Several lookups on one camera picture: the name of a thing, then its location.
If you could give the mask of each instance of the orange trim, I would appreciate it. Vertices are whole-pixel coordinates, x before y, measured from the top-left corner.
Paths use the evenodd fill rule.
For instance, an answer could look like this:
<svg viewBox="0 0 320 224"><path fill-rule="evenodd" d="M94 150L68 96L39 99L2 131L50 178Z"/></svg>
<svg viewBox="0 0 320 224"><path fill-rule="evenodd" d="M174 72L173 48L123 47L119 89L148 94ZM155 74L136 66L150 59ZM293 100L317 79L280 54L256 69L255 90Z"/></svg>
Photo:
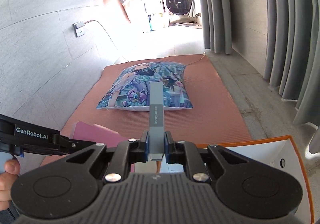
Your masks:
<svg viewBox="0 0 320 224"><path fill-rule="evenodd" d="M305 183L306 183L307 192L308 192L308 199L309 199L309 204L310 204L311 224L313 224L315 222L315 214L314 214L314 210L313 210L313 200L312 200L310 184L309 184L306 168L304 167L301 155L300 155L299 150L297 148L297 145L291 135L282 136L282 137L267 138L267 139L261 139L261 140L254 140L254 141L239 142L239 143L225 143L225 144L219 144L219 145L221 145L222 147L240 147L240 146L266 144L266 143L283 141L283 140L288 140L288 139L290 139L292 146L298 156L301 171L302 171ZM198 148L207 148L207 146L208 145L206 145L206 144L197 145Z"/></svg>
<svg viewBox="0 0 320 224"><path fill-rule="evenodd" d="M298 156L299 163L300 163L300 166L301 166L301 171L302 171L304 180L306 182L307 191L308 191L308 198L309 198L309 203L310 203L311 224L313 224L315 222L315 213L314 213L314 210L313 210L312 193L311 193L311 189L310 189L310 184L309 184L306 168L304 167L304 164L303 164L301 155L299 153L298 147L297 147L295 141L293 140L292 136L289 136L289 139L290 139L290 141L291 141L291 143L293 145L293 148L294 148L294 150L295 150L295 152L296 152L296 154Z"/></svg>

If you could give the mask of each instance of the pillow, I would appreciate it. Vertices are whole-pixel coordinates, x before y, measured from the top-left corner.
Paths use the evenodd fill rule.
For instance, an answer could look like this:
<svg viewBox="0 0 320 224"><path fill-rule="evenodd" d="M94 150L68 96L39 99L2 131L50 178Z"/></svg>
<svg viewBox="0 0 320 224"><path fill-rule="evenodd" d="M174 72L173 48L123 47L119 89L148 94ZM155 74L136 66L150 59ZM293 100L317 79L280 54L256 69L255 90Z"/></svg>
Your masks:
<svg viewBox="0 0 320 224"><path fill-rule="evenodd" d="M150 82L163 82L164 110L190 109L192 104L184 88L186 65L176 62L148 62L124 69L97 109L149 111Z"/></svg>

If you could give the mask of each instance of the fingernail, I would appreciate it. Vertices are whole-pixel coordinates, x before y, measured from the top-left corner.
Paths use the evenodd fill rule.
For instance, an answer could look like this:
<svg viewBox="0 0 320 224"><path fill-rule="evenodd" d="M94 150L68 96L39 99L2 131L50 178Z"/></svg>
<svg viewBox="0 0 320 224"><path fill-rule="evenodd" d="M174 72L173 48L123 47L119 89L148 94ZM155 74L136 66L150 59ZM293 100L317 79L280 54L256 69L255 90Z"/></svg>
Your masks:
<svg viewBox="0 0 320 224"><path fill-rule="evenodd" d="M6 170L7 172L14 172L14 171L16 170L16 167L15 167L13 164L9 163L9 164L6 166L5 170Z"/></svg>

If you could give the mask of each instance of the wall socket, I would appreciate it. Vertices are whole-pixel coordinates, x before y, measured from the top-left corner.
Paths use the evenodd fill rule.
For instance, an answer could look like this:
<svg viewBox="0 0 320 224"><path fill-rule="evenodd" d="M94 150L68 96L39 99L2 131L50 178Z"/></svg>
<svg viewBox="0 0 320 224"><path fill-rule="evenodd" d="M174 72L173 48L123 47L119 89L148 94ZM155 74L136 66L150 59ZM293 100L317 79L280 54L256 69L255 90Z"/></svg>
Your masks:
<svg viewBox="0 0 320 224"><path fill-rule="evenodd" d="M76 31L77 37L80 37L80 36L82 36L82 35L85 34L85 27L84 27L84 25L81 26L80 28L78 28L78 27L79 27L79 24L81 24L81 23L83 24L83 22L78 22L78 23L74 23L74 24L73 24L73 28L74 28L75 31Z"/></svg>

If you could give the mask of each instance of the sunlit floor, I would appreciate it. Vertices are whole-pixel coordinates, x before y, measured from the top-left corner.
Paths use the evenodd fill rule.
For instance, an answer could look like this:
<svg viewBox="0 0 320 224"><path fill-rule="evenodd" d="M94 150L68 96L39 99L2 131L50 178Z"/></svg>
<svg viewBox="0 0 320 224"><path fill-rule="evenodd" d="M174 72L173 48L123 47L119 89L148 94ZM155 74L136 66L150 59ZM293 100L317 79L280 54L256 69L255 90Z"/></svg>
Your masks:
<svg viewBox="0 0 320 224"><path fill-rule="evenodd" d="M282 101L278 91L270 88L261 75L238 53L218 55L205 50L200 27L168 27L161 31L145 33L142 38L140 46L137 45L134 52L123 52L125 59L132 61L171 55L202 54L206 51L206 55L238 106L253 139L293 136L307 169L315 219L319 219L320 154L311 155L308 152L308 144L316 129L309 124L299 126L292 124L297 112L296 103ZM126 62L125 59L119 58L115 64ZM155 170L155 163L145 169L152 172ZM180 166L169 166L162 162L160 171L180 170Z"/></svg>

